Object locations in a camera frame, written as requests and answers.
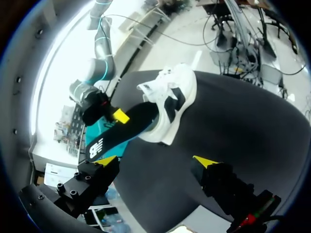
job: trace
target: white sneaker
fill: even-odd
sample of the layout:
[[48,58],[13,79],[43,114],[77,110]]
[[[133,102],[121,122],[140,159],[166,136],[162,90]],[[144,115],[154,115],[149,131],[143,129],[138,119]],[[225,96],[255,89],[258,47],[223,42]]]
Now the white sneaker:
[[195,73],[186,64],[166,67],[155,80],[139,84],[137,89],[143,91],[145,102],[156,103],[159,110],[157,125],[152,130],[141,133],[139,137],[147,142],[171,145],[182,114],[195,101]]

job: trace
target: black stripe on shoe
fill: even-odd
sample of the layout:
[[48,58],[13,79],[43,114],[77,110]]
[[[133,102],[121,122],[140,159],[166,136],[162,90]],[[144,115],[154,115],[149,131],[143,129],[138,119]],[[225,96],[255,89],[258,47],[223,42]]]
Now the black stripe on shoe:
[[176,116],[175,111],[179,111],[186,102],[186,98],[184,94],[181,92],[180,88],[174,88],[172,89],[172,91],[174,95],[177,97],[177,99],[175,100],[169,96],[164,103],[164,108],[167,113],[167,116],[169,117],[170,123],[172,123],[173,120],[175,119]]

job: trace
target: teal insole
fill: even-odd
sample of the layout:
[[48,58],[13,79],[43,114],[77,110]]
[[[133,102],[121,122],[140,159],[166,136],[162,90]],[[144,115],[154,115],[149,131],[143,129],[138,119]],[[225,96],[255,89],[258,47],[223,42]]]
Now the teal insole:
[[[105,119],[102,117],[95,124],[88,126],[86,128],[86,146],[90,144],[96,137],[101,135],[103,132],[109,130],[113,125],[114,124],[106,122]],[[128,141],[117,145],[116,147],[107,151],[100,159],[108,158],[114,155],[122,157],[127,144]]]

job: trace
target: yellow triangle marker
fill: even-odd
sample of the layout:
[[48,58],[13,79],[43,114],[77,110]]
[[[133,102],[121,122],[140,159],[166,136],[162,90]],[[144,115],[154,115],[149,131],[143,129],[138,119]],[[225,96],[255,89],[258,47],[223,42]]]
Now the yellow triangle marker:
[[211,164],[217,164],[217,162],[214,162],[212,160],[209,160],[209,159],[205,159],[205,158],[202,158],[202,157],[199,157],[199,156],[193,156],[193,158],[195,158],[197,161],[199,161],[205,168],[208,167],[208,165],[211,165]]
[[102,164],[103,166],[107,166],[115,157],[117,157],[116,155],[105,158],[105,159],[100,159],[95,161],[94,163],[98,163],[98,164]]

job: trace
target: black padded surface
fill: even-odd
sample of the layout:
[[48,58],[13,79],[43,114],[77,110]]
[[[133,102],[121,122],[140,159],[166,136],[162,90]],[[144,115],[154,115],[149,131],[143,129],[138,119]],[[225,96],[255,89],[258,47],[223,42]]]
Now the black padded surface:
[[[126,74],[112,104],[127,111],[142,102],[136,86],[158,71]],[[183,114],[172,145],[135,139],[129,143],[115,180],[122,199],[149,233],[165,232],[198,204],[230,219],[207,198],[190,174],[193,155],[226,162],[240,179],[279,195],[284,202],[305,162],[310,126],[280,97],[229,77],[196,72],[197,97]]]

